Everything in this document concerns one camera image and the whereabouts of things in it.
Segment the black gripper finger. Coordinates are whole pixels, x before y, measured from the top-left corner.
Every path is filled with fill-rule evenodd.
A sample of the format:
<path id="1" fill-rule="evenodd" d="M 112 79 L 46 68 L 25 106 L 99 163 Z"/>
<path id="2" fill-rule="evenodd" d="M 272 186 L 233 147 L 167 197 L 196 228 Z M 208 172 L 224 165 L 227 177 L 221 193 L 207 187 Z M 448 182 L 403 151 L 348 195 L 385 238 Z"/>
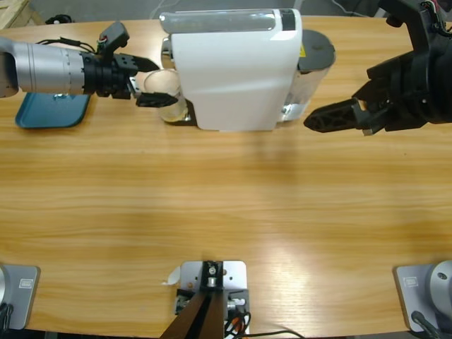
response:
<path id="1" fill-rule="evenodd" d="M 168 93 L 141 93 L 136 98 L 138 107 L 168 107 L 178 102 L 178 99 Z"/>
<path id="2" fill-rule="evenodd" d="M 305 120 L 304 125 L 316 132 L 330 133 L 348 129 L 363 129 L 367 110 L 362 109 L 359 100 L 351 98 L 315 109 Z"/>
<path id="3" fill-rule="evenodd" d="M 126 70 L 129 73 L 148 73 L 160 69 L 160 67 L 150 59 L 130 54 L 115 54 L 114 60 L 119 68 Z"/>

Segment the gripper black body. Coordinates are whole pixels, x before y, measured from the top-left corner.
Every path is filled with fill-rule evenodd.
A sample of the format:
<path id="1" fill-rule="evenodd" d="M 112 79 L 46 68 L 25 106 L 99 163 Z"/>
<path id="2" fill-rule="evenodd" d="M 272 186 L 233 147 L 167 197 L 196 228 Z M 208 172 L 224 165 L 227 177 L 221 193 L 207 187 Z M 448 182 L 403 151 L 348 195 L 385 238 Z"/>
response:
<path id="1" fill-rule="evenodd" d="M 451 50 L 408 52 L 367 69 L 369 80 L 353 97 L 364 103 L 357 129 L 419 129 L 451 122 Z"/>
<path id="2" fill-rule="evenodd" d="M 99 55 L 81 52 L 83 60 L 83 94 L 129 100 L 129 79 L 138 73 L 134 56 L 114 54 L 108 61 Z"/>

